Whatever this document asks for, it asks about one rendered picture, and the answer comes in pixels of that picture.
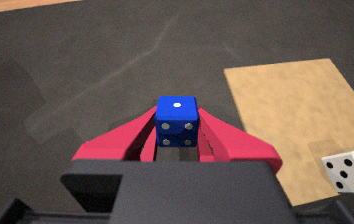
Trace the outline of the blue dice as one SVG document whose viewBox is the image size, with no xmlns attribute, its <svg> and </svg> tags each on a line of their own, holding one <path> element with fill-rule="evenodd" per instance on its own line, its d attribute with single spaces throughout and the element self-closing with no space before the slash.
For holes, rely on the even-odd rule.
<svg viewBox="0 0 354 224">
<path fill-rule="evenodd" d="M 194 96 L 160 96 L 155 127 L 159 147 L 195 147 L 199 112 Z"/>
</svg>

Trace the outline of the tan flat mat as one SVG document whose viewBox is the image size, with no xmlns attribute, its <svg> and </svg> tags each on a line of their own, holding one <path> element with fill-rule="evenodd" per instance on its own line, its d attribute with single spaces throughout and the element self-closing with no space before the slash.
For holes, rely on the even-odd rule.
<svg viewBox="0 0 354 224">
<path fill-rule="evenodd" d="M 246 133 L 274 146 L 292 206 L 340 195 L 322 157 L 354 151 L 354 91 L 330 59 L 224 69 Z"/>
</svg>

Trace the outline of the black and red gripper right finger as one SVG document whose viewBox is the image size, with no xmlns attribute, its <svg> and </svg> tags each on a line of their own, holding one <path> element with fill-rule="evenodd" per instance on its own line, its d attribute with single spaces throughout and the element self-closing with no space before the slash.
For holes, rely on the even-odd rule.
<svg viewBox="0 0 354 224">
<path fill-rule="evenodd" d="M 271 165 L 275 175 L 278 173 L 283 161 L 273 145 L 197 107 L 200 117 L 196 145 L 198 161 L 264 161 Z"/>
</svg>

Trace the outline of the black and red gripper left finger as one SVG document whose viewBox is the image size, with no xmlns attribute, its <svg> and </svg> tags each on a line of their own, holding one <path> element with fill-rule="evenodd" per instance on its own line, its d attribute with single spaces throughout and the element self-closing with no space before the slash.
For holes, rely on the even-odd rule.
<svg viewBox="0 0 354 224">
<path fill-rule="evenodd" d="M 156 109 L 157 106 L 141 117 L 82 144 L 73 159 L 101 158 L 122 159 L 123 161 L 156 161 L 158 148 L 155 127 Z M 143 147 L 144 149 L 141 152 Z"/>
</svg>

